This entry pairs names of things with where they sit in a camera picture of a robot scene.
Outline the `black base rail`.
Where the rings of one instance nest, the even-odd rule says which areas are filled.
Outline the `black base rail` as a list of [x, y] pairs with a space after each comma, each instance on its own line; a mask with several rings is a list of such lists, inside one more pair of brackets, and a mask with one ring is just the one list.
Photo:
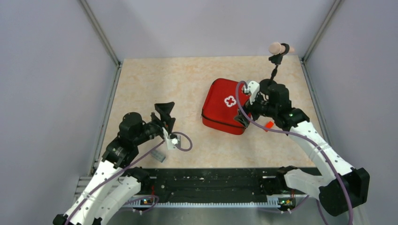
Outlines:
[[160, 203], [265, 203], [290, 196], [271, 168], [146, 168], [150, 179], [139, 195], [154, 194]]

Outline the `grey blue pill blister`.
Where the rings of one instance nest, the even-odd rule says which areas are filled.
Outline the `grey blue pill blister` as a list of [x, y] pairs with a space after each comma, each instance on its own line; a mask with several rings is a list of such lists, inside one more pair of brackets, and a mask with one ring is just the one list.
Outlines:
[[161, 163], [163, 163], [166, 159], [166, 156], [158, 150], [151, 152], [151, 156]]

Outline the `orange red block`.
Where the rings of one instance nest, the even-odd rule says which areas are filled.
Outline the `orange red block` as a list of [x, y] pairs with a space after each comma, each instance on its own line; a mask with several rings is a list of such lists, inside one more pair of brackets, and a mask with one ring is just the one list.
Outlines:
[[273, 126], [274, 126], [274, 122], [272, 122], [272, 121], [269, 121], [269, 122], [265, 125], [265, 127], [266, 127], [267, 129], [272, 129]]

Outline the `black microphone stand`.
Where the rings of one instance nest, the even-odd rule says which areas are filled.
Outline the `black microphone stand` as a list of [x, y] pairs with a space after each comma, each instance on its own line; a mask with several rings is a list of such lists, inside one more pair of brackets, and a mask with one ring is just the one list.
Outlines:
[[289, 44], [286, 43], [279, 43], [279, 42], [273, 42], [269, 48], [268, 51], [272, 54], [268, 58], [268, 60], [275, 65], [275, 68], [271, 72], [271, 77], [268, 79], [261, 87], [265, 90], [271, 83], [274, 81], [274, 78], [276, 77], [276, 74], [278, 72], [278, 67], [281, 65], [283, 57], [289, 53], [294, 53], [295, 49], [293, 47], [290, 47]]

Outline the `red black medicine kit bag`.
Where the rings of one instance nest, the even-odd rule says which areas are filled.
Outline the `red black medicine kit bag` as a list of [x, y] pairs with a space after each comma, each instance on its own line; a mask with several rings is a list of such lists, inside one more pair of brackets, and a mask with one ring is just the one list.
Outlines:
[[245, 127], [234, 120], [238, 115], [235, 88], [238, 82], [218, 78], [210, 86], [202, 107], [202, 123], [209, 127], [233, 135], [241, 135]]

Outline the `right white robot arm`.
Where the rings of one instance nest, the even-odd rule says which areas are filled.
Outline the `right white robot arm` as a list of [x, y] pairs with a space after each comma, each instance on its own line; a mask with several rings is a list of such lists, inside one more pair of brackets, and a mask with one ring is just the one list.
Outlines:
[[315, 198], [332, 216], [348, 213], [353, 221], [354, 208], [367, 201], [370, 175], [364, 168], [355, 168], [344, 160], [323, 139], [309, 117], [291, 104], [289, 91], [283, 84], [240, 81], [235, 86], [236, 100], [240, 94], [248, 95], [243, 104], [238, 103], [237, 121], [257, 125], [259, 117], [271, 118], [276, 127], [272, 132], [287, 135], [314, 163], [319, 175], [308, 174], [288, 166], [280, 168], [275, 187], [281, 193], [295, 189]]

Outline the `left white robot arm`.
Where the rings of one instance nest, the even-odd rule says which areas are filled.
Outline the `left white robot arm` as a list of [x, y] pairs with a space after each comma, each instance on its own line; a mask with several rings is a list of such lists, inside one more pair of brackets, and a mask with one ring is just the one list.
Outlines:
[[139, 145], [160, 137], [158, 146], [166, 144], [168, 150], [177, 148], [180, 141], [173, 133], [176, 119], [171, 116], [174, 106], [174, 102], [155, 104], [149, 122], [143, 121], [137, 112], [125, 114], [117, 136], [107, 145], [88, 185], [65, 213], [55, 216], [53, 224], [104, 225], [132, 196], [148, 192], [151, 182], [141, 169], [126, 176], [115, 190], [111, 188], [128, 169], [145, 158], [145, 155], [137, 157]]

